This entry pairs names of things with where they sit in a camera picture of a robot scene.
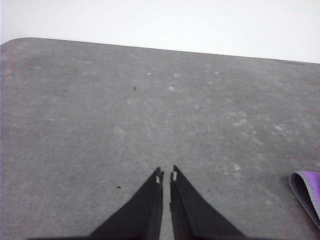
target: black prong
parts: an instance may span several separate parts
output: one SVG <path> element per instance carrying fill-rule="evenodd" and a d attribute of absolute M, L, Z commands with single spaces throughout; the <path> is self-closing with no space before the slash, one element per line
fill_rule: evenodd
<path fill-rule="evenodd" d="M 163 176 L 164 173 L 158 167 L 133 197 L 90 236 L 117 240 L 159 239 L 163 210 Z"/>
<path fill-rule="evenodd" d="M 226 218 L 209 205 L 177 166 L 171 173 L 171 218 L 175 240 L 244 237 Z"/>

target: black object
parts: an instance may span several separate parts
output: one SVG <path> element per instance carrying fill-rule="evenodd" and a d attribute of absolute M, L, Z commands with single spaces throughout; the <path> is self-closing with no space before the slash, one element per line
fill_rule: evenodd
<path fill-rule="evenodd" d="M 34 240 L 158 240 L 164 172 L 158 167 L 133 197 L 90 236 Z M 207 203 L 177 166 L 170 177 L 175 240 L 267 240 L 246 237 Z"/>
<path fill-rule="evenodd" d="M 164 172 L 158 167 L 133 197 L 90 236 L 38 240 L 158 240 L 163 212 L 163 178 Z"/>
<path fill-rule="evenodd" d="M 203 199 L 177 166 L 171 173 L 170 192 L 175 240 L 267 240 L 246 237 Z"/>

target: white background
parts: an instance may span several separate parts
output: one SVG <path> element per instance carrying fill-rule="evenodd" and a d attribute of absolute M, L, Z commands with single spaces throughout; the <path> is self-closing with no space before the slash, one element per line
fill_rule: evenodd
<path fill-rule="evenodd" d="M 320 63 L 320 0 L 1 0 L 22 37 Z"/>

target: gray carpet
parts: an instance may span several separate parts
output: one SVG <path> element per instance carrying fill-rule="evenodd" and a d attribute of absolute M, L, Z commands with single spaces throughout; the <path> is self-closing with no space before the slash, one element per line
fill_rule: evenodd
<path fill-rule="evenodd" d="M 1 46 L 1 237 L 88 235 L 176 164 L 248 236 L 314 240 L 320 64 L 21 38 Z"/>

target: purple strap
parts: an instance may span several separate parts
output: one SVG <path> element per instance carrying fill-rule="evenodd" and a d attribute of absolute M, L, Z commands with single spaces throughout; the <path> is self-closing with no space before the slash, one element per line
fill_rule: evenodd
<path fill-rule="evenodd" d="M 296 171 L 290 176 L 289 183 L 296 198 L 320 229 L 320 172 Z"/>

